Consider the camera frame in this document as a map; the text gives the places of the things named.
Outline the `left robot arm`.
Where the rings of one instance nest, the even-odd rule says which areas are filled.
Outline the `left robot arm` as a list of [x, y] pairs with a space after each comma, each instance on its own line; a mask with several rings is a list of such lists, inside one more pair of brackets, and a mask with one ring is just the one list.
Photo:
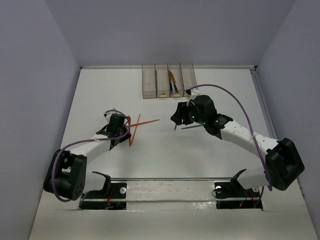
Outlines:
[[61, 202], [75, 201], [85, 189], [87, 164], [131, 137], [129, 117], [108, 110], [107, 124], [90, 139], [70, 143], [54, 152], [43, 183], [43, 190]]

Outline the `teal fork lower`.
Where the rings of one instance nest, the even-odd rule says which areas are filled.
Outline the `teal fork lower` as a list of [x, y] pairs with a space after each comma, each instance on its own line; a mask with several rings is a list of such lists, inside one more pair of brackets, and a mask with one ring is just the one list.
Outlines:
[[198, 127], [202, 127], [202, 125], [192, 125], [192, 126], [182, 127], [181, 130], [194, 129]]

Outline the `yellow orange chopstick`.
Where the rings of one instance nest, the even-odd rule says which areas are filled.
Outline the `yellow orange chopstick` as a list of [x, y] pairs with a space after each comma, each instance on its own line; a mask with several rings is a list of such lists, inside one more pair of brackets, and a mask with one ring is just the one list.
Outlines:
[[141, 118], [141, 114], [138, 115], [137, 122], [136, 122], [136, 124], [134, 126], [134, 131], [133, 131], [133, 134], [131, 135], [130, 146], [132, 146], [133, 141], [135, 139], [135, 136], [136, 136], [136, 133], [137, 133], [137, 129], [138, 129], [138, 124], [140, 123], [140, 118]]

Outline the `orange chopstick short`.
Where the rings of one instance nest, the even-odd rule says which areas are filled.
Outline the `orange chopstick short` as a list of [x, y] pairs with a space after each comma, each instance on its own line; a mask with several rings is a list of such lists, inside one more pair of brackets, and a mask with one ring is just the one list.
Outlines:
[[128, 130], [128, 145], [129, 147], [131, 147], [131, 123], [132, 123], [132, 120], [131, 120], [131, 117], [128, 115], [127, 116], [127, 130]]

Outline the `gold knife black handle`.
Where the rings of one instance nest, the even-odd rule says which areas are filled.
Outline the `gold knife black handle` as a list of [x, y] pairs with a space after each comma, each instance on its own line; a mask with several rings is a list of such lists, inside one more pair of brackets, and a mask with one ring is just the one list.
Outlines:
[[170, 96], [173, 96], [173, 82], [172, 82], [172, 72], [168, 70], [168, 77], [169, 77], [169, 89], [170, 89]]
[[178, 88], [177, 88], [177, 85], [176, 85], [176, 80], [175, 80], [173, 75], [171, 76], [171, 81], [173, 83], [173, 87], [174, 87], [174, 91], [175, 91], [174, 97], [180, 97], [181, 95], [180, 95], [180, 93], [178, 91]]

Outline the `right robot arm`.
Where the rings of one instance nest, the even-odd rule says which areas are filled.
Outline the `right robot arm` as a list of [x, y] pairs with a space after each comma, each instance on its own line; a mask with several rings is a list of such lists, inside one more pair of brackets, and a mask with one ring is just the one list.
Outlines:
[[170, 119], [178, 126], [200, 124], [208, 134], [260, 158], [261, 167], [242, 169], [233, 177], [230, 190], [235, 196], [265, 186], [285, 191], [305, 170], [292, 140], [278, 140], [251, 132], [231, 117], [218, 113], [213, 100], [207, 95], [179, 102]]

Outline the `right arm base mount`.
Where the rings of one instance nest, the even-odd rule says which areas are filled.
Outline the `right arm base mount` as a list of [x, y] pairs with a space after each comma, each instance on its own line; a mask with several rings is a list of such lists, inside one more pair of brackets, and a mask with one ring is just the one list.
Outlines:
[[244, 189], [230, 181], [215, 182], [211, 194], [218, 210], [263, 209], [259, 190]]

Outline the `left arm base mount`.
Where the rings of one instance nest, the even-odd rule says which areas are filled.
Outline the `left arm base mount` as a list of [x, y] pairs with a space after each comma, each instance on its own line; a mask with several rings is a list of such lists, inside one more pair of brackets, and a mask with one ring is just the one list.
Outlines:
[[101, 190], [84, 193], [78, 207], [81, 210], [126, 210], [127, 184], [109, 182]]

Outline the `orange chopstick long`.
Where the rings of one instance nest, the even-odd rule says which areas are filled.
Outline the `orange chopstick long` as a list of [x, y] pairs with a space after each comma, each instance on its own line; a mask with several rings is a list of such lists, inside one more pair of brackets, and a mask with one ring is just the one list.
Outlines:
[[135, 126], [145, 125], [145, 124], [157, 122], [159, 120], [160, 119], [154, 119], [154, 120], [149, 120], [149, 121], [144, 121], [144, 122], [138, 122], [138, 123], [131, 124], [130, 126], [135, 127]]

